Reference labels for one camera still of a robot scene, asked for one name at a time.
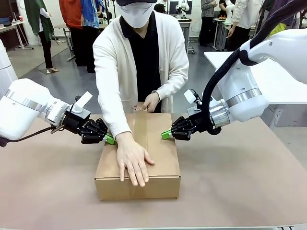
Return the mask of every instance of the metal ring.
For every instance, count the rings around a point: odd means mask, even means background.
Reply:
[[[243,101],[246,101],[250,98],[253,98],[253,97],[257,97],[257,96],[260,96],[262,95],[261,91],[259,88],[255,88],[255,89],[252,89],[252,90],[249,90],[249,91],[246,91],[246,92],[243,92],[233,98],[230,98],[228,101],[226,101],[228,107],[232,107],[236,104],[239,104]]]
[[[5,94],[7,98],[12,99],[13,101],[22,104],[30,109],[34,109],[39,112],[43,112],[46,109],[45,105],[41,105],[37,102],[34,102],[30,99],[24,98],[23,96],[18,95],[16,92],[8,90]]]

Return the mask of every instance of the white shirt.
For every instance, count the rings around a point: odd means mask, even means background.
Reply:
[[[39,10],[40,14],[43,15],[45,18],[50,18],[49,16],[49,13],[46,12],[46,10],[44,8],[40,8]],[[40,17],[39,17],[39,31],[42,32],[44,29],[43,29],[43,25],[42,25],[42,22],[40,20]]]
[[[258,20],[262,0],[236,0],[234,22],[241,28],[249,29]]]
[[[189,60],[178,20],[155,12],[159,43],[162,100],[161,112],[173,112],[172,94],[188,80]],[[130,42],[124,37],[119,17],[99,35],[93,45],[98,102],[107,127],[117,136],[130,131],[125,113],[132,113],[138,102],[136,67]]]

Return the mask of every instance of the black pants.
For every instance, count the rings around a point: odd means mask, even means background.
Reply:
[[[235,51],[243,43],[249,39],[250,29],[244,29],[242,27],[236,27],[234,33],[230,38],[228,38],[228,51]]]
[[[213,18],[202,17],[201,20],[200,45],[203,46],[211,42]]]
[[[51,61],[51,40],[47,42],[44,31],[38,33],[40,37],[40,41],[43,46],[44,50],[44,58],[46,63],[46,68],[51,69],[53,68],[52,61]]]
[[[77,66],[87,66],[85,58],[85,40],[84,40],[84,31],[81,28],[70,28],[71,30],[71,42],[73,45],[73,51],[75,54],[75,62]]]
[[[84,51],[85,51],[85,60],[87,71],[90,73],[94,73],[95,65],[94,65],[94,53],[93,53],[93,44],[98,36],[98,29],[84,26]]]

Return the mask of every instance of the desk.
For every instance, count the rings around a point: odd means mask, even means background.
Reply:
[[[107,27],[107,24],[99,24],[99,29],[105,29]],[[64,23],[64,24],[61,24],[61,25],[58,25],[58,26],[55,26],[55,28],[58,28],[58,29],[63,29],[63,32],[64,32],[64,35],[65,35],[65,39],[66,39],[66,43],[67,43],[67,47],[68,47],[68,50],[70,52],[70,58],[67,59],[67,61],[70,61],[72,59],[75,58],[75,55],[73,54],[73,52],[71,51],[71,46],[72,44],[70,43],[70,41],[68,40],[68,36],[67,34],[69,35],[70,37],[70,29],[67,27],[67,25]]]
[[[212,48],[215,50],[224,51],[227,39],[227,32],[223,27],[223,22],[225,20],[219,18],[213,18],[213,20],[216,21],[216,29]]]
[[[27,134],[45,127],[37,119]],[[178,200],[100,202],[94,176],[103,144],[80,141],[63,131],[0,149],[1,227],[199,229],[307,222],[307,172],[260,118],[234,122],[217,136],[195,133],[191,141],[177,141]]]
[[[21,37],[20,37],[20,34],[18,32],[17,26],[21,25],[23,23],[25,23],[25,21],[12,23],[12,25],[10,25],[10,26],[0,28],[0,34],[6,32],[6,31],[9,31],[9,30],[16,30],[18,41],[19,41],[19,44],[20,44],[20,48],[16,48],[15,50],[33,50],[34,48],[25,48],[24,47],[23,42],[22,42]]]
[[[205,52],[204,55],[216,69],[220,67],[232,52]],[[307,104],[307,85],[296,81],[275,61],[268,59],[252,66],[251,71],[262,94],[269,103],[277,105],[269,127],[274,129],[286,104]]]
[[[190,19],[178,19],[180,27],[182,28],[182,32],[185,39],[185,47],[187,50],[187,53],[189,52],[189,34],[190,34],[190,27],[192,24],[192,21]]]

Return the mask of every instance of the person's left hand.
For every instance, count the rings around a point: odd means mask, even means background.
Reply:
[[[157,92],[153,92],[146,97],[145,102],[141,106],[140,110],[143,111],[147,108],[148,113],[153,113],[159,101],[159,94]]]
[[[234,27],[232,27],[232,28],[229,30],[229,32],[228,32],[228,37],[231,37],[232,34],[234,33],[234,31],[235,31],[235,29],[234,29]]]

